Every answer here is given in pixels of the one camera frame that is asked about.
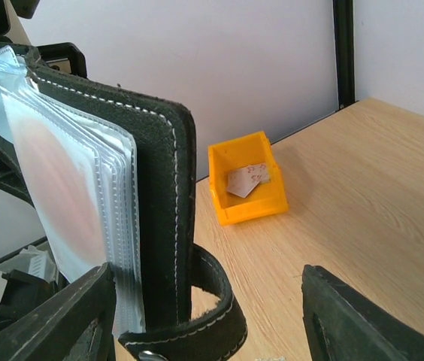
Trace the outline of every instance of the leather loop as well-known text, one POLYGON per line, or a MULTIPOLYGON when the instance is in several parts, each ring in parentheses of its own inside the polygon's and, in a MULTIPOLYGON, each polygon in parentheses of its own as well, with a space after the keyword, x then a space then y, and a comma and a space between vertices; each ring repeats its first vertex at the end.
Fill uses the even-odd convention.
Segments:
POLYGON ((148 350, 168 361, 219 361, 230 358, 247 338, 247 325, 220 263, 194 245, 192 284, 219 297, 215 309, 178 326, 143 334, 125 333, 119 342, 134 357, 148 350))

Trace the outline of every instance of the black metal frame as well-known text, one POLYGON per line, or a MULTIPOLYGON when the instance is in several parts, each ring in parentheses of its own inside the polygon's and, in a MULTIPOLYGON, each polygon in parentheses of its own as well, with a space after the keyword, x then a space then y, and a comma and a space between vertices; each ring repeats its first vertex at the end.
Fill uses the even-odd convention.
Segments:
POLYGON ((332 0, 339 110, 356 102, 353 0, 332 0))

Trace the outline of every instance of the wooden tabletop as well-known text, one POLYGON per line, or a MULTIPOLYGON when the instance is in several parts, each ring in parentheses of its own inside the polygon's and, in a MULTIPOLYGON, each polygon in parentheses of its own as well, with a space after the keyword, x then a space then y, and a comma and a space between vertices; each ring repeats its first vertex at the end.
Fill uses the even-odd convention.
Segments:
MULTIPOLYGON (((273 146, 288 213, 221 227, 197 183, 195 242, 229 275, 249 326, 237 361, 310 360, 301 273, 322 265, 424 334, 424 117, 358 102, 273 146)), ((213 307, 194 290, 194 314, 213 307)), ((117 358, 124 356, 121 347, 117 358)))

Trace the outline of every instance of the clear plastic bag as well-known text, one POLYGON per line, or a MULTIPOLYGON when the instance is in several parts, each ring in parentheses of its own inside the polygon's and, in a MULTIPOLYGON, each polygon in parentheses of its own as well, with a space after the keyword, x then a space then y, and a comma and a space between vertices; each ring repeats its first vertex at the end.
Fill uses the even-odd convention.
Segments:
POLYGON ((73 282, 92 267, 111 262, 117 283, 114 334, 143 332, 132 135, 41 94, 22 60, 9 61, 14 70, 4 71, 3 59, 0 135, 14 143, 59 270, 73 282))

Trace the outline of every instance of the orange box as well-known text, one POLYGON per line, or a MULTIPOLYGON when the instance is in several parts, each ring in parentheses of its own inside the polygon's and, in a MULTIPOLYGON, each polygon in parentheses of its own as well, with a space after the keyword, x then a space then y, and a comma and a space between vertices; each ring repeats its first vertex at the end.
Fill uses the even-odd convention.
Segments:
POLYGON ((285 212, 289 209, 282 171, 264 132, 209 146, 210 193, 221 226, 285 212), (246 198, 227 192, 227 174, 265 162, 271 181, 259 184, 246 198))

